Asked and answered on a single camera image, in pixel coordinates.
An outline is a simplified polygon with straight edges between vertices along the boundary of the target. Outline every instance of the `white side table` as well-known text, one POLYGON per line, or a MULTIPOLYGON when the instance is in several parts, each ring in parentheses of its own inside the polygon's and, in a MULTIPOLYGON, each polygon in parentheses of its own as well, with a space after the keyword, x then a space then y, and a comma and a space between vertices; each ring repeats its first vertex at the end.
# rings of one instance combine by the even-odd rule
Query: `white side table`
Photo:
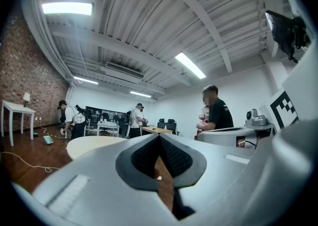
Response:
POLYGON ((110 123, 110 122, 106 122, 106 123, 98 122, 97 123, 97 136, 99 136, 99 128, 100 127, 113 129, 113 136, 114 136, 115 129, 116 129, 117 130, 117 136, 118 136, 118 133, 119 133, 119 126, 118 125, 113 125, 113 123, 110 123))
POLYGON ((10 144, 13 146, 13 135, 12 135, 12 119, 13 119, 13 113, 18 112, 21 113, 21 133, 23 134, 23 118, 24 114, 30 114, 31 115, 31 122, 30 122, 30 137, 31 140, 33 140, 33 122, 34 122, 34 113, 35 111, 32 109, 29 109, 27 107, 23 107, 23 105, 8 102, 8 101, 2 101, 2 107, 1 107, 1 135, 4 137, 3 133, 3 115, 4 115, 4 107, 6 107, 10 111, 9 115, 9 134, 10 134, 10 144))

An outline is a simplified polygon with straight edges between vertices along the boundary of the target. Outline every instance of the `person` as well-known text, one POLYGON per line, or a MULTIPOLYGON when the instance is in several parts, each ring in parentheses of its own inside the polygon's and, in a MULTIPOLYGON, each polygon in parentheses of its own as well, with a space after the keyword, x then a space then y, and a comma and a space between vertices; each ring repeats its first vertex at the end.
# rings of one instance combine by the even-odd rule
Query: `person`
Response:
POLYGON ((131 115, 130 115, 130 120, 129 120, 129 126, 130 126, 130 131, 129 131, 129 137, 135 138, 139 137, 140 134, 140 125, 139 123, 148 123, 146 119, 143 119, 143 115, 141 113, 141 109, 143 109, 143 105, 141 103, 138 103, 136 108, 131 110, 131 115))
POLYGON ((75 107, 69 106, 66 101, 61 100, 59 102, 59 107, 65 111, 65 128, 61 129, 60 133, 64 137, 65 133, 70 128, 71 123, 74 123, 74 127, 72 129, 72 136, 71 140, 83 137, 84 136, 84 129, 86 126, 86 119, 85 116, 82 113, 79 113, 79 111, 75 107))
POLYGON ((206 105, 209 105, 209 122, 197 125, 202 131, 233 127, 232 115, 223 100, 218 97, 218 88, 215 85, 206 87, 202 94, 206 105))
POLYGON ((205 106, 200 110, 199 119, 202 120, 202 121, 209 120, 209 111, 210 111, 209 105, 205 105, 205 106))

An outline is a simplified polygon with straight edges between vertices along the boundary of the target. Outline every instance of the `white table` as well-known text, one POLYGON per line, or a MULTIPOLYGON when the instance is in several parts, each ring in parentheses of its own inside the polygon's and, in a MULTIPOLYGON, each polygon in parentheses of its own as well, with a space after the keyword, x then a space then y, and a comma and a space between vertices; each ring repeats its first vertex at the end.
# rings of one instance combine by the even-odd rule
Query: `white table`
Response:
POLYGON ((77 139, 73 139, 68 143, 67 151, 69 157, 75 160, 82 154, 91 151, 96 148, 109 146, 118 142, 125 141, 127 139, 108 137, 108 136, 86 136, 77 139))
POLYGON ((115 129, 117 130, 117 136, 118 136, 118 133, 119 133, 119 126, 118 125, 114 125, 113 123, 111 122, 105 122, 105 123, 101 123, 100 121, 97 123, 97 136, 99 136, 99 128, 110 128, 110 129, 113 129, 113 136, 114 136, 114 132, 115 132, 115 129))
POLYGON ((1 107, 1 135, 4 137, 3 133, 3 115, 4 115, 4 107, 6 107, 9 111, 9 135, 10 135, 10 144, 13 146, 13 135, 12 135, 12 119, 13 119, 13 113, 21 113, 21 133, 23 134, 23 118, 24 114, 30 114, 31 115, 31 121, 30 121, 30 137, 31 140, 33 140, 33 122, 34 122, 34 113, 35 111, 32 109, 29 109, 27 107, 23 107, 23 105, 8 102, 8 101, 2 101, 2 107, 1 107))

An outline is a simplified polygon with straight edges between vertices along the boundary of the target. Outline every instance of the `table lamp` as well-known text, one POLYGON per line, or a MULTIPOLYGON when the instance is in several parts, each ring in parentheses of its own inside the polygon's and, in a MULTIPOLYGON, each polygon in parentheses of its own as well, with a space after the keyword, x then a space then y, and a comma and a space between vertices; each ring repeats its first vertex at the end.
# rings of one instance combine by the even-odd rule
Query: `table lamp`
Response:
POLYGON ((23 100, 24 100, 24 107, 25 107, 26 103, 28 101, 30 101, 30 94, 29 93, 25 93, 24 96, 23 96, 23 100))

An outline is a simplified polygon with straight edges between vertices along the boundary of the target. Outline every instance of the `fluorescent light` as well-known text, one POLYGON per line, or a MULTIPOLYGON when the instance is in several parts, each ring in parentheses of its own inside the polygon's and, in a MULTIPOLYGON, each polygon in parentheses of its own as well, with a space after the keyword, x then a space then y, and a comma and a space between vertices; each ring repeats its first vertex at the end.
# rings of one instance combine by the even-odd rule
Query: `fluorescent light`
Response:
POLYGON ((91 15, 92 4, 84 2, 51 2, 42 4, 44 14, 75 13, 91 15))
POLYGON ((146 94, 143 94, 143 93, 136 93, 136 92, 133 92, 133 91, 131 91, 130 93, 136 94, 136 95, 140 95, 140 96, 143 96, 143 97, 147 97, 147 98, 151 98, 150 95, 146 95, 146 94))
POLYGON ((81 77, 75 77, 75 76, 74 76, 73 78, 98 85, 98 83, 95 82, 95 81, 91 81, 91 80, 84 79, 84 78, 81 78, 81 77))
POLYGON ((190 59, 188 59, 188 57, 185 54, 180 53, 175 58, 177 58, 177 60, 184 64, 188 69, 190 69, 190 71, 196 74, 199 78, 206 77, 204 73, 201 72, 201 70, 190 59))

